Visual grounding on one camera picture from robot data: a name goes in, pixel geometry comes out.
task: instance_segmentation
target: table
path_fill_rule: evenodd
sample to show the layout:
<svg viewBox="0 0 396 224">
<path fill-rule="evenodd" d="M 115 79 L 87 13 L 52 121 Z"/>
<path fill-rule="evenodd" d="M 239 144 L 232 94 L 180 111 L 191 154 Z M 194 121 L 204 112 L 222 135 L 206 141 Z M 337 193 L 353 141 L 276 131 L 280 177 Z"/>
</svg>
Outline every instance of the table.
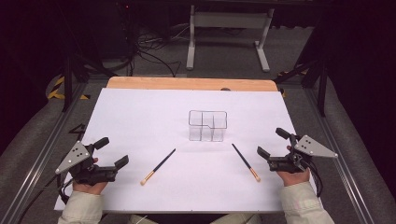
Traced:
<svg viewBox="0 0 396 224">
<path fill-rule="evenodd" d="M 222 88 L 232 91 L 213 91 Z M 188 113 L 196 106 L 227 111 L 223 142 L 189 141 Z M 287 154 L 288 141 L 275 134 L 276 127 L 294 133 L 273 81 L 113 77 L 102 89 L 82 143 L 109 138 L 110 143 L 94 154 L 100 166 L 112 165 L 125 154 L 130 157 L 116 182 L 103 191 L 106 212 L 279 212 L 277 192 L 283 183 L 256 153 L 261 146 L 274 156 Z M 250 173 L 232 143 L 261 182 Z M 173 148 L 176 152 L 145 186 L 140 186 Z M 55 209 L 64 209 L 60 200 Z"/>
</svg>

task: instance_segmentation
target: hand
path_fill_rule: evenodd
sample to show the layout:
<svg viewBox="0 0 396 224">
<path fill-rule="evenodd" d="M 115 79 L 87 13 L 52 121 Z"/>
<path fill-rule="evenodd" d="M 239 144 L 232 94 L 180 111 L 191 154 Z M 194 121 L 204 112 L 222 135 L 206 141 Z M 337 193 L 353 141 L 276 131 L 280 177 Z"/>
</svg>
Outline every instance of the hand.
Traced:
<svg viewBox="0 0 396 224">
<path fill-rule="evenodd" d="M 98 161 L 99 160 L 97 158 L 93 159 L 93 163 L 96 163 Z M 107 182 L 97 183 L 97 184 L 91 186 L 88 184 L 78 184 L 76 181 L 73 181 L 73 190 L 79 191 L 79 192 L 84 192 L 84 193 L 100 195 L 106 185 L 107 185 Z"/>
<path fill-rule="evenodd" d="M 289 172 L 283 172 L 283 171 L 278 171 L 276 172 L 280 178 L 283 180 L 283 186 L 291 186 L 291 185 L 296 185 L 296 184 L 301 184 L 306 181 L 309 181 L 309 168 L 306 168 L 306 170 L 302 173 L 294 173 L 291 174 Z"/>
</svg>

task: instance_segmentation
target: white paper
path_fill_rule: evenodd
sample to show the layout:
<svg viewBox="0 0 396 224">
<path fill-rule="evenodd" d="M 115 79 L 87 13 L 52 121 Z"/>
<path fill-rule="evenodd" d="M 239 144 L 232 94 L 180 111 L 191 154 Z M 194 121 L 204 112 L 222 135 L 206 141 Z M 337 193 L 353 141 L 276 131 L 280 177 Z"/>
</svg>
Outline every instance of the white paper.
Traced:
<svg viewBox="0 0 396 224">
<path fill-rule="evenodd" d="M 223 142 L 189 141 L 189 111 L 227 112 Z M 295 133 L 279 92 L 102 89 L 82 143 L 103 137 L 99 166 L 130 162 L 103 191 L 105 210 L 117 213 L 232 213 L 281 211 L 280 177 L 257 154 L 285 156 L 276 128 Z M 234 143 L 261 178 L 257 182 Z M 176 152 L 143 180 L 173 149 Z M 55 210 L 63 210 L 58 199 Z"/>
</svg>

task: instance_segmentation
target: black cable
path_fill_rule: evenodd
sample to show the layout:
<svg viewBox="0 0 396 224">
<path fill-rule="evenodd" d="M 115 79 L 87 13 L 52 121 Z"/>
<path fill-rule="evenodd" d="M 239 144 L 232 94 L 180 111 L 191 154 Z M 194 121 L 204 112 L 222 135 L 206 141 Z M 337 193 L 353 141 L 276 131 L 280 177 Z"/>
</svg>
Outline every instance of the black cable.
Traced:
<svg viewBox="0 0 396 224">
<path fill-rule="evenodd" d="M 169 70 L 171 71 L 173 77 L 176 77 L 176 75 L 175 75 L 174 71 L 172 70 L 172 68 L 171 68 L 166 62 L 164 62 L 163 60 L 161 60 L 160 58 L 158 58 L 158 57 L 156 57 L 156 56 L 154 56 L 154 55 L 152 55 L 152 54 L 149 54 L 149 53 L 147 53 L 147 52 L 145 52 L 145 51 L 139 51 L 139 53 L 147 54 L 148 56 L 151 56 L 151 57 L 157 59 L 158 61 L 160 61 L 160 62 L 163 63 L 166 67 L 169 68 Z"/>
<path fill-rule="evenodd" d="M 309 167 L 312 176 L 314 177 L 315 184 L 317 186 L 317 196 L 320 197 L 322 191 L 323 191 L 323 182 L 318 174 L 318 170 L 316 169 L 316 166 L 313 162 L 307 163 L 306 161 L 301 161 L 304 163 L 307 167 Z"/>
<path fill-rule="evenodd" d="M 56 178 L 57 175 L 55 175 L 45 186 L 42 190 L 40 190 L 37 195 L 33 198 L 32 201 L 30 201 L 30 203 L 25 207 L 25 209 L 23 210 L 20 220 L 18 221 L 18 224 L 21 224 L 21 222 L 23 221 L 24 216 L 26 215 L 26 213 L 29 211 L 30 207 L 33 205 L 33 203 L 35 202 L 35 200 L 37 200 L 37 198 L 44 192 L 44 190 L 52 183 L 52 181 Z"/>
</svg>

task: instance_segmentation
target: wire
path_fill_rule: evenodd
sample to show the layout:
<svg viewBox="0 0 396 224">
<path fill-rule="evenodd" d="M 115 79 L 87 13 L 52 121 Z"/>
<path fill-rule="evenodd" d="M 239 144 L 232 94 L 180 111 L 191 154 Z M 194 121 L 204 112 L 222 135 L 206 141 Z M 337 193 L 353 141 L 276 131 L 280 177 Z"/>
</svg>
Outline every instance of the wire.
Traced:
<svg viewBox="0 0 396 224">
<path fill-rule="evenodd" d="M 316 165 L 311 161 L 307 163 L 304 160 L 301 160 L 302 163 L 304 163 L 307 167 L 309 167 L 312 176 L 314 177 L 315 185 L 317 186 L 317 196 L 320 197 L 322 191 L 323 191 L 323 182 L 319 176 L 318 170 L 316 168 Z"/>
<path fill-rule="evenodd" d="M 140 52 L 140 53 L 143 53 L 143 54 L 147 54 L 148 56 L 151 56 L 151 57 L 157 59 L 158 61 L 160 61 L 161 63 L 163 63 L 166 67 L 169 68 L 169 70 L 170 70 L 171 73 L 172 73 L 172 76 L 173 76 L 173 77 L 176 77 L 174 71 L 172 70 L 172 68 L 171 68 L 166 62 L 164 62 L 164 61 L 161 60 L 160 58 L 158 58 L 158 57 L 156 57 L 156 56 L 154 56 L 154 55 L 152 55 L 152 54 L 149 54 L 149 53 L 147 53 L 147 52 L 145 52 L 145 51 L 139 51 L 139 52 Z"/>
</svg>

